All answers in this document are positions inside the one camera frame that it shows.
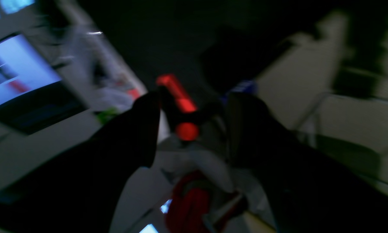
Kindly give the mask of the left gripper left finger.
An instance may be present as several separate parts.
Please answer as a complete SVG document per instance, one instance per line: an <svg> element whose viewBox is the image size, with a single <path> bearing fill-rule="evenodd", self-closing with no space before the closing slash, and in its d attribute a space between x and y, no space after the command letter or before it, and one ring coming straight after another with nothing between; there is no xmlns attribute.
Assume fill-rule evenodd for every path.
<svg viewBox="0 0 388 233"><path fill-rule="evenodd" d="M122 190L154 162L160 96L149 92L93 136L0 190L0 228L13 233L108 233Z"/></svg>

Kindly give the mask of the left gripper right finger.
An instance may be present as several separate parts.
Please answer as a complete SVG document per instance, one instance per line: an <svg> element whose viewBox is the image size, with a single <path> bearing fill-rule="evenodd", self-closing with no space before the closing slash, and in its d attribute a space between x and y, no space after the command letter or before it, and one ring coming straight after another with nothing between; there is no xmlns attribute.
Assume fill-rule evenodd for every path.
<svg viewBox="0 0 388 233"><path fill-rule="evenodd" d="M388 233L388 196L302 144L261 99L231 93L226 110L231 164L257 178L279 233Z"/></svg>

